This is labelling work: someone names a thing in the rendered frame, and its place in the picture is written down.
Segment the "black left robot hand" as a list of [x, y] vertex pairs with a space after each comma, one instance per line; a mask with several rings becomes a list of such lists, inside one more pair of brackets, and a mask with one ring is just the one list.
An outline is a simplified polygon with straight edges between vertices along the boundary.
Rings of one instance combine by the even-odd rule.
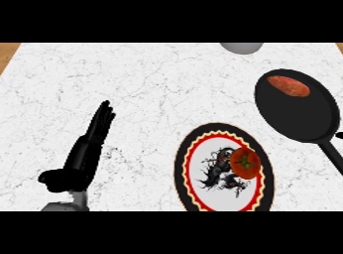
[[103, 101], [91, 117], [85, 133], [71, 148], [63, 167], [41, 172], [38, 182], [50, 192], [85, 191], [93, 180], [102, 144], [114, 119], [112, 107]]

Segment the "black frying pan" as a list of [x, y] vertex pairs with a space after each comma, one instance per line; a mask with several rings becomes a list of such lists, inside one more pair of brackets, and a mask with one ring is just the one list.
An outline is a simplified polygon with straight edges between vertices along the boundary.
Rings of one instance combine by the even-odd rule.
[[[308, 87], [308, 95], [291, 96], [276, 89], [267, 81], [274, 75], [298, 80]], [[316, 144], [343, 176], [343, 157], [331, 144], [339, 126], [339, 109], [320, 82], [297, 70], [274, 69], [257, 80], [255, 104], [274, 131], [291, 140]]]

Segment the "reddish brown sweet potato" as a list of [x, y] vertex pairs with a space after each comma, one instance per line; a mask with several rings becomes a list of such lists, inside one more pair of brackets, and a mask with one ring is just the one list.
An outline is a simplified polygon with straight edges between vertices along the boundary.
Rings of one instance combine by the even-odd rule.
[[286, 95], [305, 97], [310, 94], [308, 87], [295, 79], [273, 75], [266, 78], [269, 84]]

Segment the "black rimmed dragon plate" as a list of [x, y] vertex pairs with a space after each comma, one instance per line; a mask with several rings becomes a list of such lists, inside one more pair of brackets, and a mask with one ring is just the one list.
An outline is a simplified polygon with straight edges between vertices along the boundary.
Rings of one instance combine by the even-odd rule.
[[[240, 147], [260, 158], [258, 174], [251, 180], [230, 168], [230, 155]], [[208, 123], [192, 130], [176, 153], [174, 185], [187, 211], [269, 211], [271, 165], [257, 140], [240, 128]]]

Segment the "red tomato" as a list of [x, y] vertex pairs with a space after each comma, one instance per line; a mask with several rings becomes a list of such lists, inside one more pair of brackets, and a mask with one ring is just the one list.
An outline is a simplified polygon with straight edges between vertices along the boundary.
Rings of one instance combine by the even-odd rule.
[[230, 155], [230, 168], [233, 173], [245, 180], [251, 180], [260, 170], [260, 158], [246, 147], [240, 147]]

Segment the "grey rounded object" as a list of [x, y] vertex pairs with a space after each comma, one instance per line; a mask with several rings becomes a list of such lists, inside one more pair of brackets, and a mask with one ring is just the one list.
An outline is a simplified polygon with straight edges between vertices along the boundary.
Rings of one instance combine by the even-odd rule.
[[221, 47], [239, 55], [249, 55], [258, 51], [261, 43], [221, 43]]

